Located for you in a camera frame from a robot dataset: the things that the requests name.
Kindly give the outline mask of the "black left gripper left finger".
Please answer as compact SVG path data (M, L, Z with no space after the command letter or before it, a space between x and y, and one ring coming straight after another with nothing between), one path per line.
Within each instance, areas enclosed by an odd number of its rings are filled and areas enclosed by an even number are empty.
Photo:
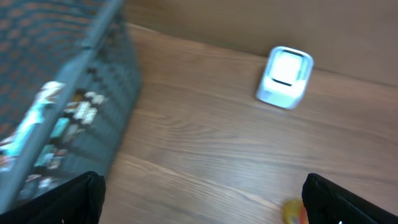
M1 215L1 224L98 224L104 176L88 171Z

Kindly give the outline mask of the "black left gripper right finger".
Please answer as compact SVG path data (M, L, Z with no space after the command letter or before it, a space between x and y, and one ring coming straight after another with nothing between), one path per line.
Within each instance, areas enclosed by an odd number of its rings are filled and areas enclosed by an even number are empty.
M309 224L397 224L397 215L310 173L302 188Z

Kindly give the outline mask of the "yellow oil bottle silver cap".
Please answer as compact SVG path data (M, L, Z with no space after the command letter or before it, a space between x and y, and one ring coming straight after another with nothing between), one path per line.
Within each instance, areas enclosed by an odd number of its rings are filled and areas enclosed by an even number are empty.
M301 199L291 199L282 207L284 224L308 224L307 211Z

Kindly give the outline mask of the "brown Pantree snack pouch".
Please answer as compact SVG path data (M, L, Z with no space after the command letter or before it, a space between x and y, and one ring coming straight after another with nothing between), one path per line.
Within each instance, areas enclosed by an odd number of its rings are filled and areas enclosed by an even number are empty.
M102 107L106 100L94 91L75 93L34 158L21 188L22 197L33 197L86 171L106 172L111 149ZM25 118L25 111L25 108L1 103L1 141L17 129ZM2 188L13 179L12 170L19 156L1 159Z

